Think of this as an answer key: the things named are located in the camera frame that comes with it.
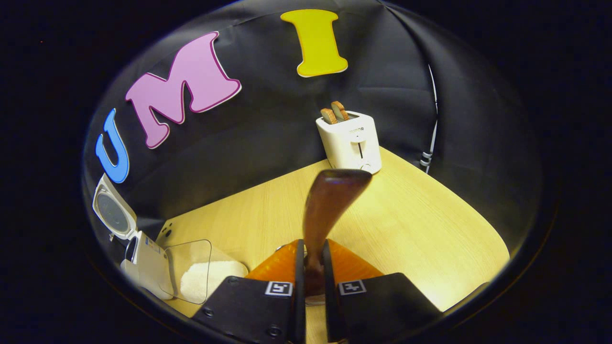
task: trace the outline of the wooden table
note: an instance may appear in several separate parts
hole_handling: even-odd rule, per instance
[[[438,181],[381,148],[382,169],[329,237],[385,274],[402,272],[441,311],[491,280],[509,254],[495,229]],[[169,219],[162,247],[198,239],[256,267],[274,250],[302,237],[306,195],[327,160]],[[199,309],[166,301],[193,316]],[[323,306],[307,307],[307,343],[326,343]]]

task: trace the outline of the screw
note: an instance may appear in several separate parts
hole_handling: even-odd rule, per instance
[[[268,333],[268,335],[272,338],[279,336],[283,333],[283,331],[280,330],[280,328],[278,328],[278,326],[276,325],[272,325],[270,326],[270,328],[266,331],[266,333]]]
[[[215,315],[215,312],[213,312],[212,309],[205,307],[204,315],[208,316],[209,318],[212,318],[212,316]]]

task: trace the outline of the white appliance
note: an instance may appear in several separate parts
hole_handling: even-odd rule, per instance
[[[348,121],[329,124],[323,117],[315,121],[331,167],[378,172],[382,163],[374,119],[354,111],[346,113]]]
[[[106,173],[95,188],[92,208],[112,236],[129,240],[121,270],[136,285],[163,300],[173,298],[168,256],[136,227],[136,214],[117,192]]]

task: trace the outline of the letter m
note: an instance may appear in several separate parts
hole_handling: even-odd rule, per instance
[[[156,148],[170,134],[168,124],[159,123],[153,110],[177,124],[185,121],[185,85],[192,97],[189,108],[195,113],[216,107],[240,92],[240,81],[228,78],[217,60],[212,42],[218,36],[217,31],[210,32],[182,47],[167,80],[147,73],[127,91],[125,100],[132,101],[147,136],[147,147]]]

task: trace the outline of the wooden spatula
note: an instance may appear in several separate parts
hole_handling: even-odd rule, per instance
[[[362,170],[324,170],[310,187],[304,210],[305,295],[325,292],[321,253],[327,235],[340,216],[369,185],[372,174]]]

